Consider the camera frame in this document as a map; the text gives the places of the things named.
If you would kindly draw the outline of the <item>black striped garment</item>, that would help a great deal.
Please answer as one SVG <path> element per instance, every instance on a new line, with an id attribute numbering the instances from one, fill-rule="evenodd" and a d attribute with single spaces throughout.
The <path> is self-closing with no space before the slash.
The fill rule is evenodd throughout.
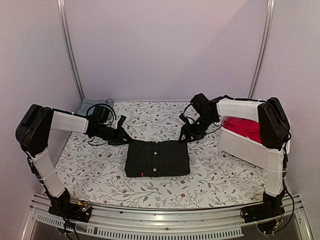
<path id="1" fill-rule="evenodd" d="M 125 161 L 128 178 L 160 178 L 189 175 L 190 157 L 186 142 L 177 140 L 133 140 Z"/>

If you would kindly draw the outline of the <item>light blue denim skirt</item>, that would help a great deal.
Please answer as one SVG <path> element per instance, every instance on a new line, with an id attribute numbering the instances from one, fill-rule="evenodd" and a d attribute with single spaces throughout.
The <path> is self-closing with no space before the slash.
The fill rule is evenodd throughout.
<path id="1" fill-rule="evenodd" d="M 114 107 L 114 100 L 111 98 L 107 98 L 107 99 L 99 99 L 99 100 L 92 100 L 92 99 L 88 99 L 88 98 L 84 98 L 80 104 L 79 107 L 77 109 L 77 113 L 81 116 L 85 116 L 87 110 L 96 104 L 107 104 L 110 107 Z"/>

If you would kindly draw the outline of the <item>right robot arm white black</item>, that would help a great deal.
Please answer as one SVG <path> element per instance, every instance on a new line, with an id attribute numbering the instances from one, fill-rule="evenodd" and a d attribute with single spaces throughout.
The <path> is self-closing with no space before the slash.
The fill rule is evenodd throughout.
<path id="1" fill-rule="evenodd" d="M 185 113 L 180 114 L 179 117 L 184 122 L 180 130 L 180 142 L 201 140 L 208 135 L 209 126 L 230 118 L 253 121 L 259 125 L 260 142 L 221 126 L 218 147 L 266 170 L 266 195 L 276 198 L 285 191 L 284 178 L 287 172 L 291 127 L 278 98 L 256 100 L 224 95 L 208 99 L 199 93 L 191 99 L 189 105 L 199 117 L 191 121 Z"/>

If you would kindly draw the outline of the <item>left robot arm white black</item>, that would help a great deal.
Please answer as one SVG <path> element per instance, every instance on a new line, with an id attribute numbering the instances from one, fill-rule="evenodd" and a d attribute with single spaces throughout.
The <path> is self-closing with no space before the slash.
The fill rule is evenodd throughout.
<path id="1" fill-rule="evenodd" d="M 120 146 L 132 142 L 122 127 L 125 116 L 117 117 L 112 107 L 104 103 L 90 106 L 84 116 L 38 104 L 32 104 L 19 123 L 15 138 L 26 153 L 31 171 L 44 186 L 47 195 L 60 198 L 66 189 L 61 183 L 49 154 L 52 130 L 85 134 L 100 138 L 108 145 Z"/>

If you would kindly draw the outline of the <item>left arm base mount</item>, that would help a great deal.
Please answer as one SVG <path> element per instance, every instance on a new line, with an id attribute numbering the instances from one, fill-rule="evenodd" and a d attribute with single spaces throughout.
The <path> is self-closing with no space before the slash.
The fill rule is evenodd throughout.
<path id="1" fill-rule="evenodd" d="M 85 202 L 71 202 L 71 197 L 67 189 L 59 197 L 51 196 L 46 193 L 50 200 L 48 212 L 52 215 L 62 217 L 69 220 L 88 223 L 92 213 L 92 206 Z"/>

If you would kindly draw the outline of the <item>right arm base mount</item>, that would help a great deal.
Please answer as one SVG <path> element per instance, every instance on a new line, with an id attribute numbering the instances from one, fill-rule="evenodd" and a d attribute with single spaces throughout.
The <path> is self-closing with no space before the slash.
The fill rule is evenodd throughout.
<path id="1" fill-rule="evenodd" d="M 272 218 L 257 225 L 258 230 L 264 235 L 274 234 L 283 220 L 285 209 L 282 199 L 285 196 L 285 190 L 279 195 L 273 197 L 263 193 L 263 202 L 258 205 L 245 206 L 240 210 L 240 216 L 245 223 L 262 221 Z"/>

